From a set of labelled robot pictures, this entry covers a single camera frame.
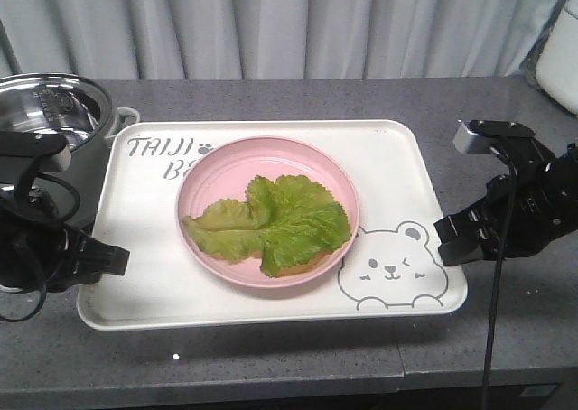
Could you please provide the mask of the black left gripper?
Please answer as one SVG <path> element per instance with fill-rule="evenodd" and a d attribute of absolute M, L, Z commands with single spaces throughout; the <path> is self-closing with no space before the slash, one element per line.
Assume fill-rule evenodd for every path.
<path fill-rule="evenodd" d="M 55 275 L 52 234 L 8 211 L 14 188 L 1 189 L 1 290 L 8 293 L 49 288 Z M 67 230 L 62 272 L 65 285 L 94 284 L 102 275 L 123 276 L 130 253 L 74 228 Z"/>

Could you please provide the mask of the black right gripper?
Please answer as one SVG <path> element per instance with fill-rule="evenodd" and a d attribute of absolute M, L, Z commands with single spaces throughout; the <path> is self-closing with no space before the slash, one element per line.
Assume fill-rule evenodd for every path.
<path fill-rule="evenodd" d="M 555 156 L 536 139 L 498 137 L 489 149 L 509 174 L 486 184 L 480 204 L 433 224 L 446 266 L 533 256 L 577 230 L 576 144 Z"/>

